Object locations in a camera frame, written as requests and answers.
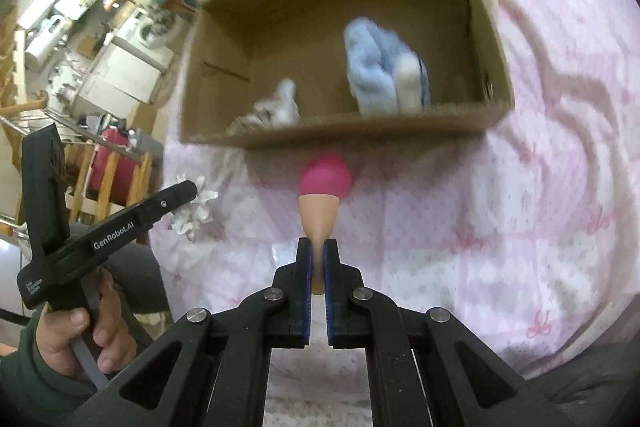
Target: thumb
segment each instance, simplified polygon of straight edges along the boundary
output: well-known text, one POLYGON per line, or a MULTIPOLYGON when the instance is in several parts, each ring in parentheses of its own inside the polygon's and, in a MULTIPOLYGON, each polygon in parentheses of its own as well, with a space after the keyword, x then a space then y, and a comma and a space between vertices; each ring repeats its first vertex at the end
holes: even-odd
POLYGON ((36 330, 38 349, 43 355, 65 349, 72 338, 80 335, 89 326, 89 314, 84 308, 57 312, 47 309, 42 312, 36 330))

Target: pink ball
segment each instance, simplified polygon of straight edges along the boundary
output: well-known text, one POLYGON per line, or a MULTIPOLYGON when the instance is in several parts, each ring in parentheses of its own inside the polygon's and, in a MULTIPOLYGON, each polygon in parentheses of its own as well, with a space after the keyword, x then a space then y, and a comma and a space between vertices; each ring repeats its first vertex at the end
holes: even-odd
POLYGON ((351 173, 341 156, 326 154, 305 167, 298 188, 302 196, 328 194, 344 198, 351 190, 351 173))

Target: washing machine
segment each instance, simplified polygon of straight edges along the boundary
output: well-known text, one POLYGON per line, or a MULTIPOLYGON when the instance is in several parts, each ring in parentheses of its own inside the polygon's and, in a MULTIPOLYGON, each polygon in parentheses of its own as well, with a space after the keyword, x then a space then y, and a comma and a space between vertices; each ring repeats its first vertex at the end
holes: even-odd
POLYGON ((150 22, 142 8, 136 8, 124 24, 113 34, 111 42, 131 55, 144 60, 150 66, 164 73, 174 57, 174 52, 163 46, 150 49, 140 38, 140 29, 150 22))

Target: human hand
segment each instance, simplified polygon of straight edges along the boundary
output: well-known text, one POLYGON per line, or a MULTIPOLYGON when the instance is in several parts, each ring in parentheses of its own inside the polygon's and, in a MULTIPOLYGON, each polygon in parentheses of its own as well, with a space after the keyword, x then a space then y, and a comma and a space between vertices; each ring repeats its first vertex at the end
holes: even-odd
MULTIPOLYGON (((98 367, 108 375, 124 368, 136 356, 136 341, 122 318, 120 296, 113 288, 113 278, 100 270, 100 305, 94 328, 94 341, 102 347, 98 367)), ((84 308, 71 311, 51 311, 45 306, 36 328, 36 345, 42 360, 60 375, 82 378, 84 372, 74 356, 69 341, 89 326, 89 314, 84 308)))

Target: beige cone-shaped handle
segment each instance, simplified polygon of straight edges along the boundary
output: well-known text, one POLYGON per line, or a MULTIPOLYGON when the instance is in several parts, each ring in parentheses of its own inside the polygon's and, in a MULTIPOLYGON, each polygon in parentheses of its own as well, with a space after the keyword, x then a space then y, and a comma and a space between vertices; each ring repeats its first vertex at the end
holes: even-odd
POLYGON ((298 198, 298 204, 300 205, 302 229, 311 241, 313 249, 311 292, 314 295, 324 295, 322 252, 324 242, 331 237, 334 231, 340 198, 328 194, 306 194, 298 198))

